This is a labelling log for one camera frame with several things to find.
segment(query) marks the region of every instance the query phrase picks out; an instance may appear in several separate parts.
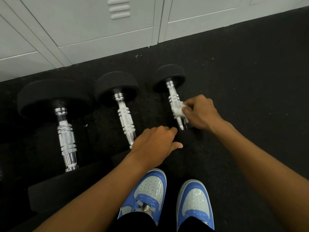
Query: shoe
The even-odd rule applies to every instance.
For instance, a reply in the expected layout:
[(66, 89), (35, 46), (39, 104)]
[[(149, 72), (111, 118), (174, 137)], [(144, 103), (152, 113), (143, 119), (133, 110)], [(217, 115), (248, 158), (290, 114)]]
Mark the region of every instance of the shoe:
[(134, 187), (120, 208), (118, 219), (131, 212), (144, 212), (158, 225), (166, 191), (166, 176), (160, 169), (150, 170)]
[(177, 230), (188, 217), (195, 217), (214, 230), (214, 218), (207, 190), (198, 180), (188, 180), (180, 188), (176, 204)]

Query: white cloth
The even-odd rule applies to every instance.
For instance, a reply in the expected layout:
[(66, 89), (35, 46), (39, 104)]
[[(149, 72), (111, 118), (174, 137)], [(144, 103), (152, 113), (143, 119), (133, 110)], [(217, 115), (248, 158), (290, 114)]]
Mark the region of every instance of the white cloth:
[(184, 120), (185, 120), (185, 122), (186, 122), (186, 124), (188, 124), (189, 121), (188, 121), (187, 117), (185, 116), (185, 114), (184, 114), (183, 111), (182, 111), (182, 108), (185, 107), (185, 106), (186, 106), (186, 105), (184, 105), (183, 102), (180, 101), (180, 107), (173, 107), (173, 108), (172, 108), (172, 111), (173, 111), (173, 113), (175, 114), (175, 117), (176, 117), (176, 118), (178, 118), (178, 117), (183, 117)]

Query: chrome dumbbell handle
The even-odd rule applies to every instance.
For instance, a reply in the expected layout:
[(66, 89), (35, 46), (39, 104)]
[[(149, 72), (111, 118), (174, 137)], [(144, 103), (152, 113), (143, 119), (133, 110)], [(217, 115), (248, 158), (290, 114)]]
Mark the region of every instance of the chrome dumbbell handle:
[(66, 165), (66, 172), (78, 168), (76, 162), (76, 144), (72, 125), (67, 121), (67, 110), (65, 107), (56, 108), (55, 114), (58, 120), (58, 137), (61, 153)]
[(181, 108), (181, 101), (179, 99), (179, 96), (176, 92), (176, 89), (174, 87), (174, 82), (172, 80), (169, 80), (166, 82), (166, 86), (168, 88), (168, 91), (170, 93), (169, 97), (168, 97), (168, 101), (171, 105), (171, 109), (173, 111), (173, 115), (174, 115), (174, 119), (177, 121), (178, 126), (181, 130), (184, 130), (187, 128), (184, 120), (182, 117), (177, 117), (174, 113), (174, 109), (173, 108)]
[(124, 134), (132, 148), (133, 142), (136, 139), (135, 126), (133, 124), (132, 116), (129, 108), (126, 106), (124, 101), (124, 95), (121, 92), (115, 93), (113, 96), (114, 100), (118, 103), (118, 116), (123, 129)]

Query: shoe sole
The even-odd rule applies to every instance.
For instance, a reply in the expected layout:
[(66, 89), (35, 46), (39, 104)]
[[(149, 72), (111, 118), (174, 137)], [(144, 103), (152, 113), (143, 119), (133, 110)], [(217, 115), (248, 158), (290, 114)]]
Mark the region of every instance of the shoe sole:
[[(151, 171), (154, 171), (154, 170), (159, 171), (159, 172), (161, 172), (161, 173), (164, 175), (165, 183), (166, 183), (166, 186), (165, 186), (165, 188), (164, 188), (164, 195), (165, 195), (165, 193), (166, 193), (166, 187), (167, 187), (167, 185), (168, 185), (168, 182), (167, 182), (167, 180), (166, 180), (166, 175), (165, 175), (165, 173), (164, 173), (161, 169), (157, 169), (157, 168), (153, 168), (152, 170), (148, 171), (147, 173), (149, 173), (149, 172), (151, 172)], [(120, 213), (121, 213), (121, 208), (122, 208), (122, 207), (120, 207), (120, 210), (119, 210), (119, 213), (118, 213), (118, 217), (117, 217), (117, 218), (119, 218), (119, 215), (120, 215)]]
[(194, 179), (191, 179), (191, 180), (187, 180), (184, 182), (184, 184), (182, 184), (181, 188), (180, 188), (180, 191), (179, 191), (179, 194), (178, 194), (178, 197), (177, 197), (177, 203), (176, 203), (176, 230), (177, 230), (177, 224), (178, 224), (178, 215), (179, 215), (179, 208), (180, 208), (180, 202), (182, 200), (182, 196), (183, 196), (183, 192), (185, 190), (185, 188), (187, 187), (187, 185), (191, 182), (197, 182), (197, 183), (200, 183), (204, 189), (205, 189), (205, 192), (207, 194), (207, 199), (208, 199), (208, 203), (209, 203), (209, 207), (210, 207), (210, 211), (211, 211), (211, 214), (212, 214), (212, 209), (211, 209), (211, 201), (209, 199), (209, 195), (208, 195), (208, 192), (206, 190), (206, 187), (204, 186), (204, 184), (198, 180), (194, 180)]

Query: floor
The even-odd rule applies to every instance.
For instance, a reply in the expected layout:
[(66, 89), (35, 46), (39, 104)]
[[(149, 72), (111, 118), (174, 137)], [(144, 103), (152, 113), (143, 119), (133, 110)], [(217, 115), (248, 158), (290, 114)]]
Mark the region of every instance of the floor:
[[(182, 100), (198, 94), (212, 98), (221, 116), (244, 136), (309, 178), (308, 39), (307, 7), (1, 82), (0, 109), (14, 109), (16, 94), (38, 79), (67, 78), (92, 92), (101, 75), (123, 70), (134, 74), (140, 85), (138, 97), (127, 104), (137, 133), (159, 125), (174, 126), (167, 95), (154, 93), (148, 78), (159, 66), (176, 63), (187, 74), (187, 81), (177, 90)], [(128, 149), (116, 107), (100, 106), (73, 120), (73, 125), (80, 166)], [(28, 186), (62, 174), (58, 145), (56, 123), (44, 123), (2, 144), (2, 196), (26, 192)], [(160, 168), (168, 180), (161, 228), (175, 230), (178, 190), (185, 180), (198, 179), (210, 196), (216, 231), (284, 231), (210, 134), (201, 132)], [(27, 199), (22, 202), (27, 207)]]

